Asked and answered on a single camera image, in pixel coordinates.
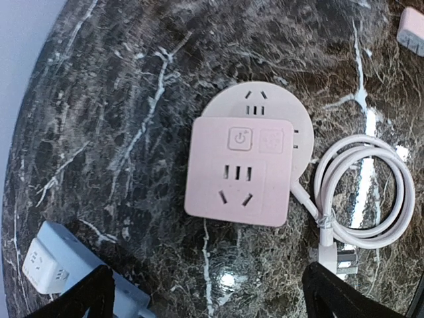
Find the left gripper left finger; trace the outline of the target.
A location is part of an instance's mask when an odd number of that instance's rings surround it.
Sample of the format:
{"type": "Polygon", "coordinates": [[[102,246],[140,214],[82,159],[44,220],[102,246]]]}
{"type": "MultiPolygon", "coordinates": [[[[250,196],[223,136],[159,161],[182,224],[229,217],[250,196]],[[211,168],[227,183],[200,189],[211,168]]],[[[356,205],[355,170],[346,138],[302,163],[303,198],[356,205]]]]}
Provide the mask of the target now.
{"type": "Polygon", "coordinates": [[[113,271],[100,265],[53,302],[28,315],[40,317],[113,317],[113,271]]]}

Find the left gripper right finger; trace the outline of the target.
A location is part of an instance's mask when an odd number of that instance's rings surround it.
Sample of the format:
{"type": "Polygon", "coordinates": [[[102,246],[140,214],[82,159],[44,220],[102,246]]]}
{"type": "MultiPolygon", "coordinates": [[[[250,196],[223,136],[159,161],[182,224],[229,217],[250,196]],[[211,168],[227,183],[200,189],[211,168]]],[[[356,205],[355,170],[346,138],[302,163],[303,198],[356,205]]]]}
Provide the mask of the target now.
{"type": "Polygon", "coordinates": [[[302,275],[308,317],[402,317],[369,299],[318,262],[308,265],[302,275]]]}

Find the blue power strip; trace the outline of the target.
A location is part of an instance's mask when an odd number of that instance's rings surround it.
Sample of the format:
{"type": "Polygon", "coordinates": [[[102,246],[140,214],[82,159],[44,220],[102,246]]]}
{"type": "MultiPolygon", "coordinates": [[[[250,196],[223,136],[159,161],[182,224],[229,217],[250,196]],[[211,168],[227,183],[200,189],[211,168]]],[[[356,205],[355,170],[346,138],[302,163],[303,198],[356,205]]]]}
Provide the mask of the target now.
{"type": "MultiPolygon", "coordinates": [[[[80,242],[65,226],[51,221],[43,222],[37,238],[66,272],[63,294],[76,285],[96,267],[104,265],[90,249],[80,242]]],[[[113,272],[115,301],[113,313],[117,317],[155,317],[149,310],[150,296],[113,272]]]]}

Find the white cube socket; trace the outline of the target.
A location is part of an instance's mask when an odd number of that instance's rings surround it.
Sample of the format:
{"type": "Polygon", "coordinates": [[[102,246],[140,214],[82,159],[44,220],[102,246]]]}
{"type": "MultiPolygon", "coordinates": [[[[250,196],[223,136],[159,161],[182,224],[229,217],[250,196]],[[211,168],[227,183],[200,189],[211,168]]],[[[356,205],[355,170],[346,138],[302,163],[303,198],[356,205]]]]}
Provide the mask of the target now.
{"type": "Polygon", "coordinates": [[[38,238],[31,241],[22,271],[42,295],[62,293],[69,276],[38,238]]]}

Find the pink cube socket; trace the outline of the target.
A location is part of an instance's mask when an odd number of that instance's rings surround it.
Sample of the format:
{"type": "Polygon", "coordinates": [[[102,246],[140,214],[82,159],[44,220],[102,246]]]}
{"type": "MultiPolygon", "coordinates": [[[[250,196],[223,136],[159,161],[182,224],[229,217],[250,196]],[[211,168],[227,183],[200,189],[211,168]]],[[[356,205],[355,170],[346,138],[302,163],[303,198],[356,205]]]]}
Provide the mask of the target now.
{"type": "Polygon", "coordinates": [[[199,117],[193,122],[188,215],[280,227],[287,219],[294,129],[282,119],[199,117]]]}

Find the pink round power strip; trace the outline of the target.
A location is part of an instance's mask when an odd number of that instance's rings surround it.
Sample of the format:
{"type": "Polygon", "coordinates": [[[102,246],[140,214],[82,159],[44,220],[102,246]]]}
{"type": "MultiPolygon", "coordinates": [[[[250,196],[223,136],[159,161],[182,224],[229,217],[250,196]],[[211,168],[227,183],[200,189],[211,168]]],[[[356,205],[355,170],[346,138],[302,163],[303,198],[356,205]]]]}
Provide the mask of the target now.
{"type": "Polygon", "coordinates": [[[233,85],[214,96],[202,115],[287,120],[294,129],[291,181],[298,181],[309,165],[314,147],[311,117],[302,102],[281,86],[265,81],[233,85]]]}

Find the pink small plug adapter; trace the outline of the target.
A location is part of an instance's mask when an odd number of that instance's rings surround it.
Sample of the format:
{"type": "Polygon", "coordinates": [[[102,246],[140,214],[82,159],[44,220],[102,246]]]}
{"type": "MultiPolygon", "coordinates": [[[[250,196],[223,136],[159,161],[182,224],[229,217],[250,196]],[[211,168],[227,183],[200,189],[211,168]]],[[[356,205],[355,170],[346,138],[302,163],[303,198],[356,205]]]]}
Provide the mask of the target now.
{"type": "Polygon", "coordinates": [[[423,28],[423,13],[413,7],[406,7],[400,17],[396,39],[402,46],[423,57],[423,28]]]}

